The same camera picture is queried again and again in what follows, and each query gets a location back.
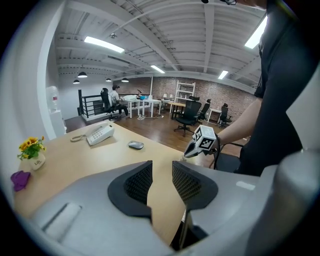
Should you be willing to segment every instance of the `black shirt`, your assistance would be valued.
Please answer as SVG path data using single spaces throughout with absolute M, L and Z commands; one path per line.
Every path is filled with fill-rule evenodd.
M 286 111 L 306 87 L 319 62 L 297 19 L 274 0 L 268 1 L 267 15 L 261 38 L 261 79 L 254 94 L 263 100 L 236 171 L 254 176 L 302 148 Z

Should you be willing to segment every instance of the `flower pot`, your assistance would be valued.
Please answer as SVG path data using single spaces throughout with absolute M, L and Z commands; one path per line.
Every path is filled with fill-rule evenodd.
M 46 161 L 45 156 L 39 152 L 38 156 L 28 159 L 31 168 L 35 171 L 38 170 Z

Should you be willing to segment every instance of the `purple cloth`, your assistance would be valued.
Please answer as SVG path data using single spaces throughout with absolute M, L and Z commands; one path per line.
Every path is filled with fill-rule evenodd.
M 23 170 L 17 171 L 12 174 L 10 179 L 14 184 L 14 191 L 20 191 L 24 189 L 27 186 L 30 175 L 30 172 L 24 172 Z

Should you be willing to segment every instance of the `cube with marker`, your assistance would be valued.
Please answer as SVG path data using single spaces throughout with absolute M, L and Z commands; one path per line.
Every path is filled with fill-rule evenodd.
M 194 132 L 194 139 L 197 149 L 209 151 L 212 149 L 217 138 L 212 127 L 201 124 Z

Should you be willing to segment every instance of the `wooden floor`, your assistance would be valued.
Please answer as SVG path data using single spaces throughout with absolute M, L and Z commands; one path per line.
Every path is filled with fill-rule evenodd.
M 146 117 L 150 116 L 148 110 L 146 110 L 145 115 Z M 163 115 L 163 118 L 145 118 L 144 120 L 138 120 L 137 111 L 134 110 L 132 113 L 132 118 L 122 118 L 121 120 L 116 121 L 116 123 L 132 132 L 147 137 L 148 139 L 151 139 L 155 142 L 184 152 L 189 141 L 192 139 L 191 132 L 187 131 L 185 137 L 183 137 L 182 130 L 174 131 L 174 129 L 177 128 L 178 125 L 180 125 L 180 123 L 175 120 L 172 120 L 171 115 L 168 111 L 165 111 L 164 113 L 161 112 L 161 115 Z M 67 127 L 67 132 L 69 133 L 81 127 L 98 123 L 102 121 L 102 119 L 104 118 L 99 118 L 93 121 L 86 122 L 81 116 L 77 116 L 65 120 L 65 124 Z M 213 127 L 215 133 L 219 133 L 222 130 L 216 124 L 208 123 L 206 121 L 203 121 L 203 125 Z M 190 129 L 192 131 L 195 131 L 195 129 L 198 126 L 199 124 L 196 124 L 194 126 L 191 126 Z M 244 145 L 246 143 L 246 140 L 241 139 L 237 141 L 237 143 Z M 223 148 L 222 152 L 233 156 L 239 156 L 240 148 L 234 145 L 226 145 Z M 202 153 L 200 154 L 200 157 L 196 164 L 204 167 L 209 167 L 213 158 L 214 157 L 212 155 L 205 156 Z

